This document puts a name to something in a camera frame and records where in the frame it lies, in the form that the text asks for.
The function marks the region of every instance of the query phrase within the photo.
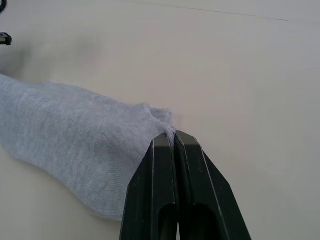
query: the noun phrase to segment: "knit fabric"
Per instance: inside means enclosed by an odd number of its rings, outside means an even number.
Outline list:
[[[101,217],[122,219],[127,186],[152,139],[172,140],[174,132],[168,109],[0,74],[3,148],[59,179]]]

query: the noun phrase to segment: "cable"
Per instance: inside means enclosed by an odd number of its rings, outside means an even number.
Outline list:
[[[6,7],[7,7],[7,0],[1,0],[0,14],[6,9]]]

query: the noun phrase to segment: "white table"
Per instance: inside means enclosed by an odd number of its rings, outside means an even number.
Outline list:
[[[252,239],[318,239],[319,3],[238,2],[8,0],[0,72],[171,108]],[[120,226],[0,148],[1,240],[117,240]]]

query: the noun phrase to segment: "black object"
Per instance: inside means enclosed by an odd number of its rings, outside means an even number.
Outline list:
[[[5,32],[0,32],[0,45],[11,45],[12,37]]]
[[[7,7],[7,0],[0,0],[1,5],[0,5],[0,14],[6,9]]]
[[[127,191],[120,240],[250,240],[229,183],[197,140],[155,138]]]
[[[7,0],[0,0],[0,14],[6,9],[7,7]],[[5,32],[0,32],[0,45],[11,45],[12,37],[9,36]]]

